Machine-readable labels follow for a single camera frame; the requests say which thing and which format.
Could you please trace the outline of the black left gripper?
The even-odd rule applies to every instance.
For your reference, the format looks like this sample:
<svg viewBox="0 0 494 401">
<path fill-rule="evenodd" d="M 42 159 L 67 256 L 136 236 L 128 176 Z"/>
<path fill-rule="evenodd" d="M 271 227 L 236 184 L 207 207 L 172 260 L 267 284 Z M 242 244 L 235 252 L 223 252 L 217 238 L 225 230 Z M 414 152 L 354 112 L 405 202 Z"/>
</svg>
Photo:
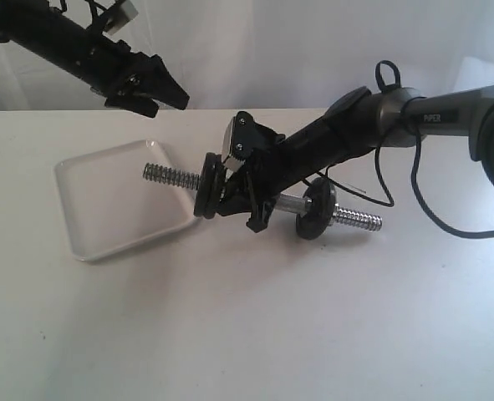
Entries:
<svg viewBox="0 0 494 401">
<path fill-rule="evenodd" d="M 161 103 L 184 110 L 189 94 L 162 58 L 135 52 L 124 41 L 85 37 L 73 45 L 73 75 L 87 83 L 108 109 L 155 118 Z"/>
</svg>

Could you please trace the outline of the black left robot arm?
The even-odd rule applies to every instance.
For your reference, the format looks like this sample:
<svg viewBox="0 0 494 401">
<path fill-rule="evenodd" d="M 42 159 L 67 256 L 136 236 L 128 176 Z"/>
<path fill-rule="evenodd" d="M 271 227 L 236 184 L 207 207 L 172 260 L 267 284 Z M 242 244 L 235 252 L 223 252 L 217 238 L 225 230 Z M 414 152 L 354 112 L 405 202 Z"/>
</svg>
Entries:
<svg viewBox="0 0 494 401">
<path fill-rule="evenodd" d="M 134 52 L 123 41 L 109 39 L 138 14 L 130 1 L 106 7 L 88 3 L 89 26 L 67 17 L 65 1 L 0 1 L 0 43 L 15 42 L 86 83 L 104 105 L 148 118 L 161 104 L 186 109 L 190 96 L 175 81 L 162 58 Z"/>
</svg>

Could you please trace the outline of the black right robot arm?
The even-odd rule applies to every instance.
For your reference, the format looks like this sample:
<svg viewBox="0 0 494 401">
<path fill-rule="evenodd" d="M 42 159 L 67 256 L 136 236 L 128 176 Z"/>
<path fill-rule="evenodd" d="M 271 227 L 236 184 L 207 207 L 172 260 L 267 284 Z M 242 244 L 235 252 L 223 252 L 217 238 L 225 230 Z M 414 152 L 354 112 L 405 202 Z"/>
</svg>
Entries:
<svg viewBox="0 0 494 401">
<path fill-rule="evenodd" d="M 216 211 L 248 213 L 252 230 L 263 230 L 277 196 L 290 186 L 383 146 L 413 147 L 418 160 L 430 135 L 466 137 L 471 159 L 481 163 L 494 186 L 494 85 L 435 97 L 399 84 L 380 85 L 377 94 L 360 87 L 290 136 L 240 112 L 230 133 L 239 167 Z"/>
</svg>

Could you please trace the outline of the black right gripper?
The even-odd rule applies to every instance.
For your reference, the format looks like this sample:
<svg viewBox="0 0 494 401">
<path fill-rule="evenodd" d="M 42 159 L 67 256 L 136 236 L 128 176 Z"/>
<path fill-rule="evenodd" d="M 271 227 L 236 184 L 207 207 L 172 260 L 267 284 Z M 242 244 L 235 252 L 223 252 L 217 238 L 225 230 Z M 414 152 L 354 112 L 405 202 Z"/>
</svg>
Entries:
<svg viewBox="0 0 494 401">
<path fill-rule="evenodd" d="M 269 200 L 313 173 L 313 151 L 303 130 L 272 147 L 255 151 L 225 183 L 216 209 L 226 217 L 251 212 L 247 227 L 253 232 L 267 229 L 274 210 Z"/>
</svg>

